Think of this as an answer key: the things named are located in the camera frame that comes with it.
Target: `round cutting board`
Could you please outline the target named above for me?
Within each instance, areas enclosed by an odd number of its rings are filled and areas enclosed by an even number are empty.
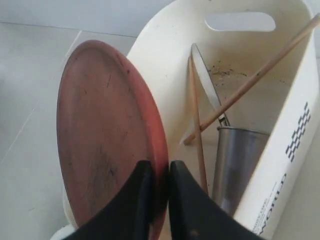
[[[138,161],[151,161],[151,238],[159,237],[168,200],[164,128],[139,72],[104,42],[82,43],[65,65],[57,101],[57,143],[79,227],[114,198]]]

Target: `stainless steel cup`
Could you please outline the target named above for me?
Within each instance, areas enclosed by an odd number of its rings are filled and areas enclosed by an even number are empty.
[[[269,135],[230,126],[218,127],[218,131],[212,199],[233,216]]]

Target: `knife blade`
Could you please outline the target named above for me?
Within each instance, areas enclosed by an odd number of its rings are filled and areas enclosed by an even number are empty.
[[[205,62],[200,54],[200,51],[198,49],[197,44],[193,43],[191,45],[191,56],[193,65],[195,68],[196,73],[199,76],[200,82],[202,84],[202,87],[205,91],[206,96],[209,99],[209,102],[213,106],[213,108],[216,110],[221,106],[220,99],[218,97],[217,91],[214,87],[214,85],[211,82],[210,75],[208,73],[207,67],[205,65]],[[222,127],[230,126],[229,120],[225,113],[223,113],[218,118],[220,125]]]

